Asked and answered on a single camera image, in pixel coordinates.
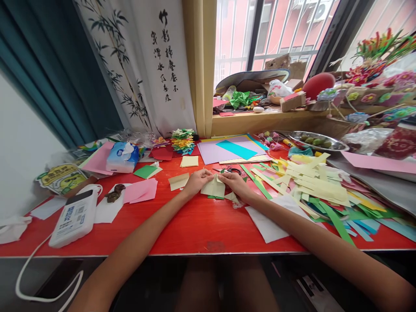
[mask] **paper bundle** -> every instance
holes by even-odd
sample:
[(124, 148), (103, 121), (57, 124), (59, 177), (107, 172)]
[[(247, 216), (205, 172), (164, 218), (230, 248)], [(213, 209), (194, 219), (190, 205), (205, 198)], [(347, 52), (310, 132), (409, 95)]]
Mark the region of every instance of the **paper bundle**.
[(193, 129), (178, 129), (172, 132), (172, 147), (182, 155), (192, 154), (195, 144), (192, 139)]

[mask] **hand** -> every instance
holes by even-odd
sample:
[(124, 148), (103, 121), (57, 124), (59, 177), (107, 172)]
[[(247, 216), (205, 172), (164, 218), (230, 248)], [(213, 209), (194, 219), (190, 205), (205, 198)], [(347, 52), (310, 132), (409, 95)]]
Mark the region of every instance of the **hand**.
[(214, 179), (214, 175), (211, 171), (207, 169), (202, 169), (195, 171), (189, 177), (188, 182), (186, 183), (183, 192), (188, 193), (191, 196), (196, 195), (202, 187), (208, 182)]
[(224, 172), (218, 175), (218, 178), (221, 182), (227, 184), (244, 202), (247, 202), (245, 198), (255, 194), (238, 173)]

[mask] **white cable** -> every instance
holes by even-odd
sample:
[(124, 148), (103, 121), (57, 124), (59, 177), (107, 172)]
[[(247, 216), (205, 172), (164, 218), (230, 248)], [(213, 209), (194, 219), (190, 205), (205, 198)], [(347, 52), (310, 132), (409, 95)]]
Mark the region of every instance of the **white cable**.
[(81, 284), (81, 280), (82, 280), (82, 276), (84, 275), (84, 271), (80, 271), (78, 272), (78, 274), (75, 276), (75, 278), (73, 279), (73, 281), (71, 282), (71, 284), (69, 284), (69, 286), (56, 298), (39, 298), (39, 297), (32, 297), (32, 296), (27, 296), (22, 294), (22, 292), (20, 291), (20, 281), (22, 279), (22, 275), (23, 272), (25, 271), (29, 261), (32, 259), (32, 257), (36, 254), (36, 252), (38, 251), (38, 249), (44, 244), (46, 243), (46, 241), (52, 236), (52, 234), (50, 234), (43, 242), (40, 243), (40, 245), (38, 247), (36, 247), (36, 249), (32, 252), (32, 254), (30, 255), (30, 257), (27, 259), (26, 263), (23, 265), (22, 270), (19, 273), (19, 276), (17, 277), (17, 281), (16, 281), (16, 287), (15, 287), (15, 292), (16, 295), (23, 300), (29, 300), (29, 301), (37, 301), (37, 302), (54, 302), (56, 300), (58, 300), (59, 298), (61, 298), (72, 286), (72, 284), (76, 281), (76, 279), (78, 278), (78, 281), (74, 287), (74, 290), (72, 291), (72, 294), (69, 296), (68, 300), (66, 300), (65, 304), (60, 308), (60, 310), (58, 312), (63, 312), (65, 310), (65, 308), (68, 306), (68, 304), (71, 302), (71, 300), (74, 298), (79, 285)]

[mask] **red balloon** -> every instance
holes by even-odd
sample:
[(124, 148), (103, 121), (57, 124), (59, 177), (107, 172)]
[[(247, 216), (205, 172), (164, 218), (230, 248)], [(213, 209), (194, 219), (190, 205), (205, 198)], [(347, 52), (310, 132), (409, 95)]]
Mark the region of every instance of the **red balloon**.
[(327, 89), (333, 88), (335, 85), (335, 77), (330, 73), (320, 73), (310, 78), (302, 88), (306, 92), (306, 97), (316, 100), (318, 94)]

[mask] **red tabletop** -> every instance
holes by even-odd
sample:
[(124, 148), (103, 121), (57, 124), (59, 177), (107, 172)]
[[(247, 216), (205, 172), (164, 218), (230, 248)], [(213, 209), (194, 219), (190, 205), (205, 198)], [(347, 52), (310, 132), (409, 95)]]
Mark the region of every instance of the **red tabletop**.
[[(287, 158), (287, 152), (272, 152), (276, 158)], [(180, 168), (182, 158), (163, 161), (163, 170), (154, 178), (158, 180), (156, 198), (136, 204), (125, 204), (111, 224), (95, 224), (92, 231), (83, 238), (59, 249), (45, 243), (36, 257), (94, 257), (107, 256), (135, 228), (141, 225), (157, 209), (172, 199), (180, 190), (170, 191), (168, 178), (202, 168), (219, 168), (218, 164), (204, 166), (199, 157), (198, 167)], [(144, 166), (139, 163), (136, 169)], [(143, 179), (133, 174), (117, 174), (98, 181), (103, 193), (98, 202), (117, 183), (134, 183)], [(257, 193), (255, 184), (247, 181)], [(265, 187), (274, 197), (277, 193), (266, 183)], [(28, 257), (33, 250), (50, 235), (61, 210), (42, 221), (33, 218), (20, 240), (0, 245), (0, 257)], [(333, 233), (335, 228), (324, 223)], [(366, 242), (362, 237), (353, 237), (356, 246), (362, 250), (416, 250), (416, 243), (393, 230), (381, 225), (378, 233), (372, 236), (374, 242)], [(188, 202), (167, 225), (156, 241), (150, 255), (193, 255), (193, 254), (282, 254), (306, 252), (293, 237), (286, 237), (266, 244), (244, 208), (234, 209), (229, 200), (208, 199), (207, 195), (197, 194)]]

